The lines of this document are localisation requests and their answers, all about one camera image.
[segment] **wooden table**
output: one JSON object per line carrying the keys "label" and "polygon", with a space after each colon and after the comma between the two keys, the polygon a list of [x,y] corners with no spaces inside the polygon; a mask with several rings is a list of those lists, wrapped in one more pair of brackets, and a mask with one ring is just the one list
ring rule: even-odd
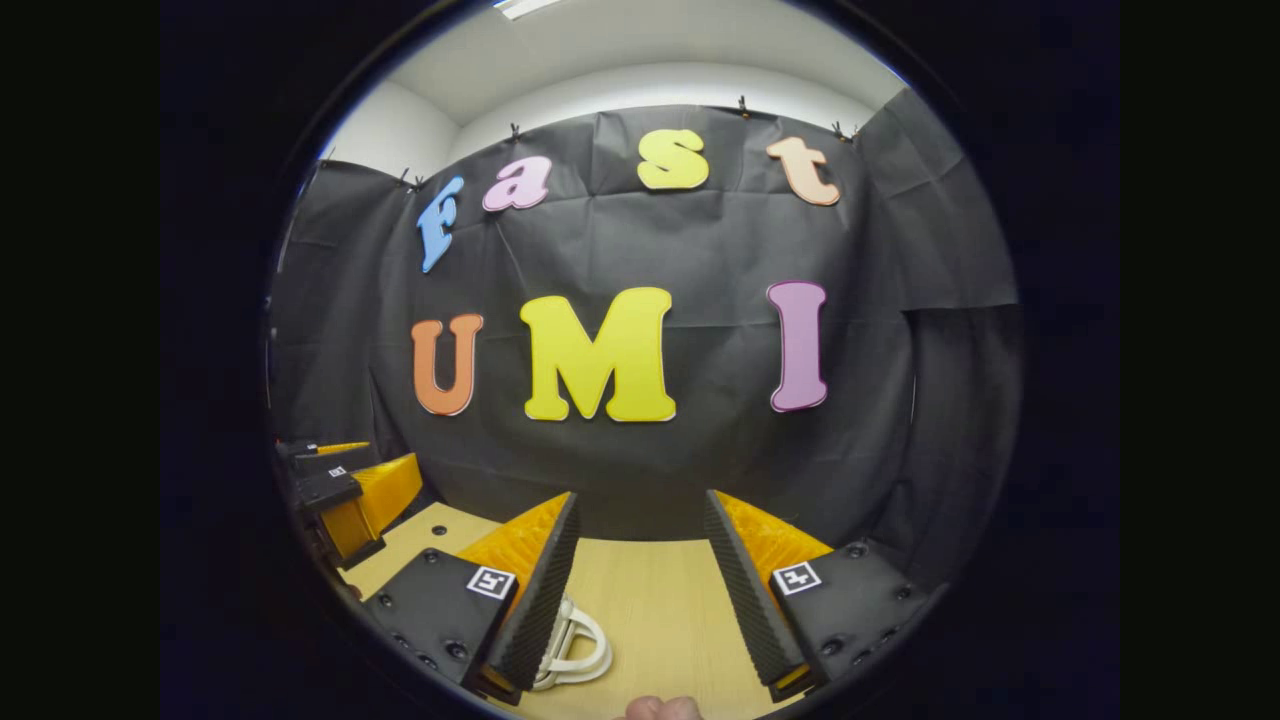
{"label": "wooden table", "polygon": [[[448,532],[434,536],[435,525]],[[387,533],[387,547],[343,577],[371,597],[428,547],[458,552],[497,527],[435,503]],[[604,629],[613,666],[588,683],[526,692],[518,707],[494,705],[534,720],[611,720],[640,696],[691,696],[705,720],[748,720],[799,700],[773,703],[756,679],[705,539],[584,538],[566,592]],[[590,641],[579,639],[570,657],[590,651]]]}

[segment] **white wall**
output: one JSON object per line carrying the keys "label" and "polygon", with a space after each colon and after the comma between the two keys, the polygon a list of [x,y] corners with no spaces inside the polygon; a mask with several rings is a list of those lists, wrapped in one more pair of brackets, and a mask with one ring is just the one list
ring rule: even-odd
{"label": "white wall", "polygon": [[819,127],[831,127],[831,123],[840,120],[846,135],[852,132],[854,126],[865,124],[873,114],[867,105],[820,85],[745,65],[631,65],[549,85],[480,115],[458,131],[445,164],[511,137],[511,123],[525,131],[566,118],[621,108],[736,108],[739,95],[746,96],[749,110],[787,115]]}
{"label": "white wall", "polygon": [[458,126],[422,96],[383,82],[356,106],[321,158],[344,160],[399,177],[430,177],[447,164]]}

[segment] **blue letter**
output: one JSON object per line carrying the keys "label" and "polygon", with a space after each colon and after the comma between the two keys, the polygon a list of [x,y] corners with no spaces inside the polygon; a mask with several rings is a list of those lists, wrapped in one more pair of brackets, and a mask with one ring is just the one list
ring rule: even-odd
{"label": "blue letter", "polygon": [[444,255],[444,251],[449,249],[449,242],[453,241],[453,236],[444,232],[444,228],[453,225],[453,220],[458,219],[458,204],[453,201],[453,196],[460,190],[462,190],[462,176],[454,176],[449,184],[444,186],[444,190],[426,206],[426,210],[422,210],[422,214],[417,217],[417,227],[422,228],[424,273],[435,265],[440,255]]}

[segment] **foam letter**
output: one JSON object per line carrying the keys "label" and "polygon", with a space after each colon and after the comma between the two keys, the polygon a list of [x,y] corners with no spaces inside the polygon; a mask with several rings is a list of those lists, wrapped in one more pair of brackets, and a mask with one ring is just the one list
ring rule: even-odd
{"label": "foam letter", "polygon": [[809,150],[799,137],[788,137],[765,147],[764,151],[769,158],[782,159],[782,169],[787,173],[791,191],[805,202],[835,205],[840,200],[840,188],[826,184],[818,178],[815,165],[827,163],[827,156],[820,150]]}
{"label": "foam letter", "polygon": [[433,415],[457,415],[471,405],[476,374],[476,333],[484,327],[480,315],[458,315],[449,322],[449,332],[457,340],[453,351],[453,388],[440,389],[435,384],[435,338],[443,325],[439,320],[422,320],[413,325],[413,392],[417,401]]}
{"label": "foam letter", "polygon": [[417,227],[422,229],[422,272],[431,269],[453,242],[453,234],[444,232],[458,219],[458,204],[453,196],[462,190],[462,176],[454,176],[449,184],[431,200],[431,204],[417,217]]}
{"label": "foam letter", "polygon": [[707,182],[710,165],[696,151],[703,138],[691,129],[655,129],[640,138],[640,163],[636,172],[649,190],[690,188]]}
{"label": "foam letter", "polygon": [[769,286],[765,295],[782,323],[782,383],[769,404],[778,413],[820,405],[827,383],[818,377],[818,309],[827,292],[814,283],[786,282]]}
{"label": "foam letter", "polygon": [[498,179],[506,182],[499,182],[484,193],[484,209],[497,213],[512,205],[520,210],[538,205],[547,197],[547,176],[550,172],[552,161],[541,155],[516,160],[498,170]]}
{"label": "foam letter", "polygon": [[520,309],[532,347],[532,397],[525,414],[535,420],[568,418],[556,375],[584,418],[595,416],[604,384],[613,374],[613,400],[604,406],[620,423],[662,423],[676,416],[676,401],[662,378],[662,316],[671,293],[657,287],[634,287],[613,299],[595,342],[586,337],[568,300],[548,296]]}

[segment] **finger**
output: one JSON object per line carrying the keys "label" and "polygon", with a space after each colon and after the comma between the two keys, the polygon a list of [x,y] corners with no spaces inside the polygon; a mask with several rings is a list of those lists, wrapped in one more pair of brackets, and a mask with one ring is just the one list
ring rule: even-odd
{"label": "finger", "polygon": [[677,697],[663,703],[658,720],[703,720],[691,697]]}
{"label": "finger", "polygon": [[637,697],[627,703],[626,720],[658,720],[662,700],[652,694]]}

